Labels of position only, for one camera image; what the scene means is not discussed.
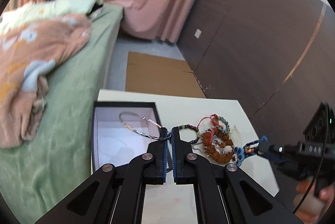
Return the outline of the person's right hand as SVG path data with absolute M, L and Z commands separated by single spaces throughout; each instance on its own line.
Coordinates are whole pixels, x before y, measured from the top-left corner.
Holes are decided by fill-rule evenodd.
M 293 205 L 297 207 L 298 203 L 304 196 L 307 188 L 309 187 L 313 177 L 308 177 L 306 180 L 299 182 L 296 187 L 297 195 L 294 198 Z M 295 215 L 303 221 L 303 223 L 318 223 L 321 218 L 331 207 L 334 200 L 334 184 L 323 188 L 319 192 L 319 196 L 314 196 L 314 186 L 312 186 L 309 194 L 295 212 Z

